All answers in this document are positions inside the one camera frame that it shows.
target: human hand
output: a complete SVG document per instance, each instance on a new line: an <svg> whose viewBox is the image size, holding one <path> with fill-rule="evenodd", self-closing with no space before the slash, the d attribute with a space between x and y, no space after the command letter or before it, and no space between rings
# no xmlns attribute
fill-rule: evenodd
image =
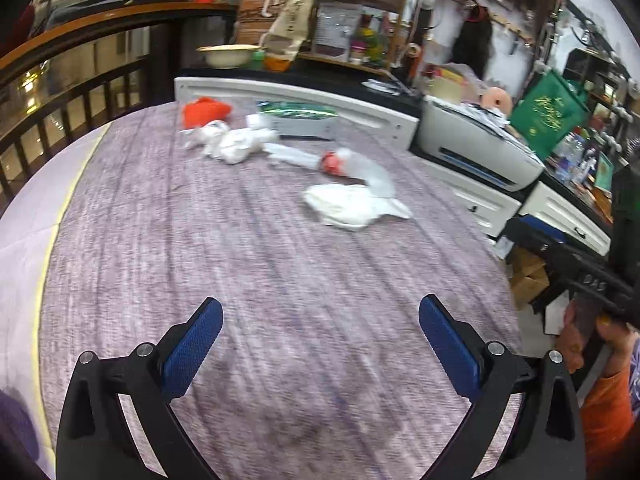
<svg viewBox="0 0 640 480"><path fill-rule="evenodd" d="M564 328L556 340L556 349L562 354L571 374L584 366L582 351L587 344L584 336L574 325L574 319L575 303L572 301L564 313ZM629 366L636 335L626 324L613 320L606 312L601 312L596 318L596 330L612 349L602 376L613 377Z"/></svg>

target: bowl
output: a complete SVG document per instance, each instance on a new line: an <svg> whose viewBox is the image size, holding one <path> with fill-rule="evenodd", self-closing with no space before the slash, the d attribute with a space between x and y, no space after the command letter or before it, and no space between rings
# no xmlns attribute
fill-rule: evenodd
<svg viewBox="0 0 640 480"><path fill-rule="evenodd" d="M237 68L251 61L252 54L260 49L257 45L201 46L197 49L212 68Z"/></svg>

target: green gift bag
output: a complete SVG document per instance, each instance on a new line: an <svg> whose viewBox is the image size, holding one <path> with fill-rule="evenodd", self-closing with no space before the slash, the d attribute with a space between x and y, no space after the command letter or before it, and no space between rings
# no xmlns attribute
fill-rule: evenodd
<svg viewBox="0 0 640 480"><path fill-rule="evenodd" d="M511 124L545 160L572 128L581 124L589 109L555 71L549 71L511 114Z"/></svg>

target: tissue package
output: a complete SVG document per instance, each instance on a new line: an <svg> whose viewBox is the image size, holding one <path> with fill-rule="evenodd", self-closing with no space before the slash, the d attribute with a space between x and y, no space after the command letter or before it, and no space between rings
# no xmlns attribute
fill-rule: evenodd
<svg viewBox="0 0 640 480"><path fill-rule="evenodd" d="M281 137L335 138L334 124L338 114L331 107L263 101L258 103L258 110L268 127L277 130Z"/></svg>

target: black countertop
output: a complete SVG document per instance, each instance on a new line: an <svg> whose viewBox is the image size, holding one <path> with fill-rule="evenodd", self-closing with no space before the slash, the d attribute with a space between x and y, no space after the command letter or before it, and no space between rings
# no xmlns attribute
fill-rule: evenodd
<svg viewBox="0 0 640 480"><path fill-rule="evenodd" d="M257 70L254 68L233 68L228 70L217 70L203 64L183 68L179 71L180 76L190 77L218 77L252 79L256 81L268 81L273 83L312 88L314 90L330 92L333 94L358 99L378 106L389 108L397 112L407 114L412 117L422 117L422 99L412 98L405 94L394 96L383 92L378 92L362 85L362 82L371 78L382 80L381 76L362 72L360 70L347 67L334 66L327 63L315 62L311 60L297 59L286 72L269 72L267 70ZM431 160L441 166L448 167L453 171L465 174L472 179L478 180L482 184L491 187L505 195L511 196L519 202L524 203L527 196L533 191L538 182L543 182L565 200L580 210L587 218L594 222L609 237L612 233L612 226L602 218L589 205L584 203L571 189L564 186L559 180L547 170L543 171L539 179L530 186L520 191L509 192L495 184L478 179L477 175L467 173L461 168L445 161L429 156L412 143L411 152L421 158Z"/></svg>

